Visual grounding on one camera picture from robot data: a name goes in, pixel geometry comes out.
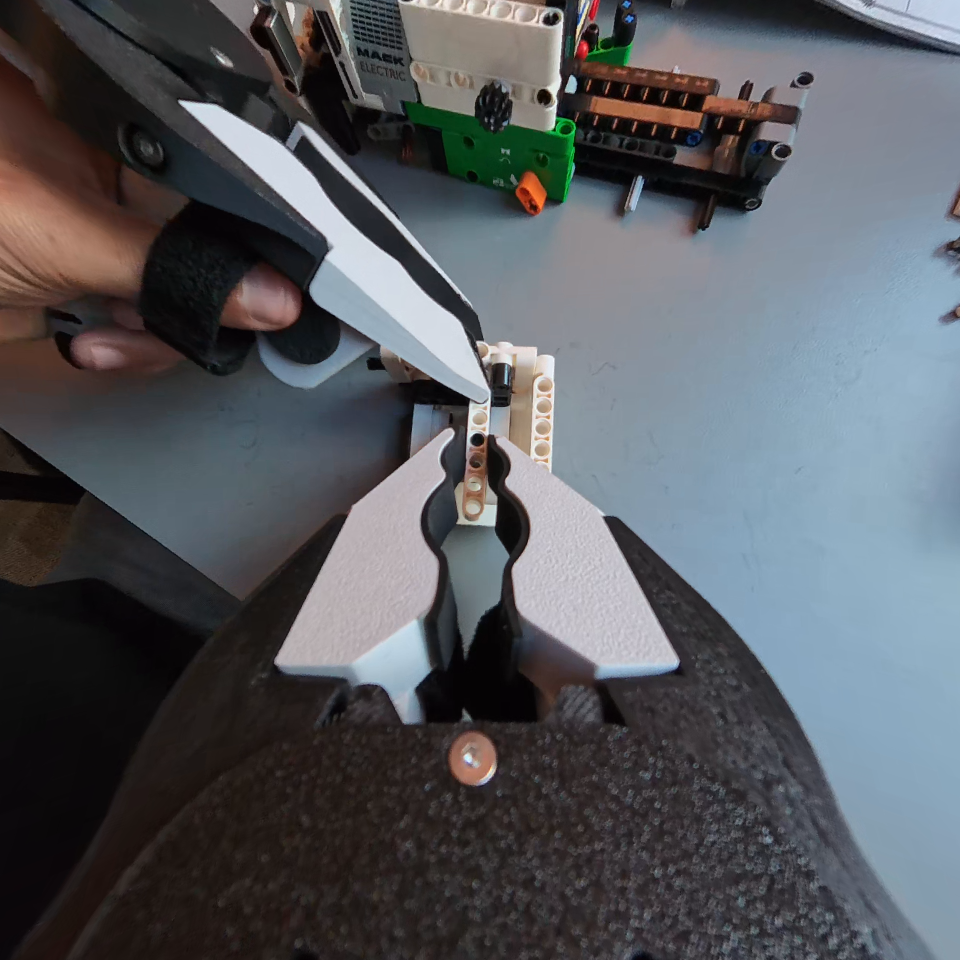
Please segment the scattered small lego pieces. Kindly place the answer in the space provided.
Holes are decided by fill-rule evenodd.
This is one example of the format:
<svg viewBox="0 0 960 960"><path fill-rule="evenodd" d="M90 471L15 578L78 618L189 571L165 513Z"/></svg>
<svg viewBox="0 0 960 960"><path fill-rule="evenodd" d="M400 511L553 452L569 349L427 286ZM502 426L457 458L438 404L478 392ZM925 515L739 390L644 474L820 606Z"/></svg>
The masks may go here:
<svg viewBox="0 0 960 960"><path fill-rule="evenodd" d="M952 221L955 221L954 226L959 225L959 188L957 188L955 197L951 202L951 207L949 209L949 218ZM959 235L955 236L953 239L946 241L938 250L938 255L944 259L944 262L949 262L951 268L954 269L954 273L959 276ZM952 310L945 313L941 317L941 322L944 324L954 324L959 321L959 304L954 306Z"/></svg>

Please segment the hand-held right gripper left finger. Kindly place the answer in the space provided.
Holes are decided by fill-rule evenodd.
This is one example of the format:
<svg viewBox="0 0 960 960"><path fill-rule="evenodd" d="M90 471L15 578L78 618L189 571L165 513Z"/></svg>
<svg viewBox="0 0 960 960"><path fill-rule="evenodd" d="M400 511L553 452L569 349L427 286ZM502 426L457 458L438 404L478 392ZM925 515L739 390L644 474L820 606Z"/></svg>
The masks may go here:
<svg viewBox="0 0 960 960"><path fill-rule="evenodd" d="M462 433L445 429L350 509L274 659L296 676L374 685L418 724L416 690L458 645L441 546L458 519Z"/></svg>

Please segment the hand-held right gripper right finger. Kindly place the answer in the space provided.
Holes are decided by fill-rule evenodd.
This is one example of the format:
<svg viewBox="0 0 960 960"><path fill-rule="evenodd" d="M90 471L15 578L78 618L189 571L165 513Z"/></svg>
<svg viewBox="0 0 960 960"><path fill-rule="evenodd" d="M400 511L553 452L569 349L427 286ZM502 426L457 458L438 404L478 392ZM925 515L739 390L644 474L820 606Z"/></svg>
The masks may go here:
<svg viewBox="0 0 960 960"><path fill-rule="evenodd" d="M507 439L490 441L487 477L509 555L509 668L543 702L567 686L674 672L680 658L605 514Z"/></svg>

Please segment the white lego sub-assembly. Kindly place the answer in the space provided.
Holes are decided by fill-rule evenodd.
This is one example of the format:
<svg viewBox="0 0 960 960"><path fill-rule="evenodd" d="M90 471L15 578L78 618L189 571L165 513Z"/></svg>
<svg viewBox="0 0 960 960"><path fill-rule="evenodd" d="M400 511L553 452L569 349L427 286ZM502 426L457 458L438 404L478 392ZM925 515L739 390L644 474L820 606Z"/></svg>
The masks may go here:
<svg viewBox="0 0 960 960"><path fill-rule="evenodd" d="M490 436L509 440L535 463L552 469L555 359L534 346L506 341L479 341L476 349L490 386L490 399L483 404L453 393L385 348L366 366L407 385L413 401L410 455L449 427L464 429L466 466L455 487L458 523L492 527L498 498L487 478Z"/></svg>

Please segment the person's left hand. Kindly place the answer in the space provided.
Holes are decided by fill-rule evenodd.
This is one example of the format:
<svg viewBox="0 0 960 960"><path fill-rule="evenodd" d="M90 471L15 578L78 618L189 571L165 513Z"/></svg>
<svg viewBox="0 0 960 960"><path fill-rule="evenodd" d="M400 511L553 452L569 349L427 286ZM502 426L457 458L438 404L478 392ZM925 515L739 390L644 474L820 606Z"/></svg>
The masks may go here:
<svg viewBox="0 0 960 960"><path fill-rule="evenodd" d="M157 372L182 356L147 332L136 302L163 224L186 199L118 164L57 120L32 77L1 65L1 341L46 337L43 311L104 300L111 323L76 334L90 371Z"/></svg>

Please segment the white and green lego truck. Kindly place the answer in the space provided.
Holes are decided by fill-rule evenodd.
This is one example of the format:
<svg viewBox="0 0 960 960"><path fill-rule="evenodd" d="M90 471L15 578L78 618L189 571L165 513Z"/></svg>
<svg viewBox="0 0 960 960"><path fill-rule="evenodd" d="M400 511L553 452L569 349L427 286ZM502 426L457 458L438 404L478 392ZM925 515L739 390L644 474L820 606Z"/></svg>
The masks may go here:
<svg viewBox="0 0 960 960"><path fill-rule="evenodd" d="M630 66L636 2L609 36L598 2L252 2L249 32L349 155L393 142L403 162L514 195L530 214L575 174L750 212L794 154L814 83L801 72L733 97L716 78Z"/></svg>

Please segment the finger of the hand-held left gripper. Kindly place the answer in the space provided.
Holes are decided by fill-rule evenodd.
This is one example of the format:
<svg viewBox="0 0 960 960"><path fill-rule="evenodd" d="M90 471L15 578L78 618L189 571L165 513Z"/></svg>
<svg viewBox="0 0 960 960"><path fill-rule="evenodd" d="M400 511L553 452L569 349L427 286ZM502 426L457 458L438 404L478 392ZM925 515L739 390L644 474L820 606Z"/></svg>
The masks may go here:
<svg viewBox="0 0 960 960"><path fill-rule="evenodd" d="M404 361L476 361L473 306L381 198L304 123L285 147L294 158L294 207L325 245L299 268L304 304Z"/></svg>
<svg viewBox="0 0 960 960"><path fill-rule="evenodd" d="M321 308L445 387L484 402L474 307L389 206L302 122L286 144L213 103L180 101L327 245L308 292Z"/></svg>

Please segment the open instruction booklet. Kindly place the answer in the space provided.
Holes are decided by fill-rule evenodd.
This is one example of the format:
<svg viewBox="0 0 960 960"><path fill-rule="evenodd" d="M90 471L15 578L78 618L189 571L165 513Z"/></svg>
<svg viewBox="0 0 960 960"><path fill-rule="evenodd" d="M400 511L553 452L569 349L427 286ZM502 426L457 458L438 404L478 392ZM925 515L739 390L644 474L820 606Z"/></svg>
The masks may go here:
<svg viewBox="0 0 960 960"><path fill-rule="evenodd" d="M822 1L897 37L959 53L959 1Z"/></svg>

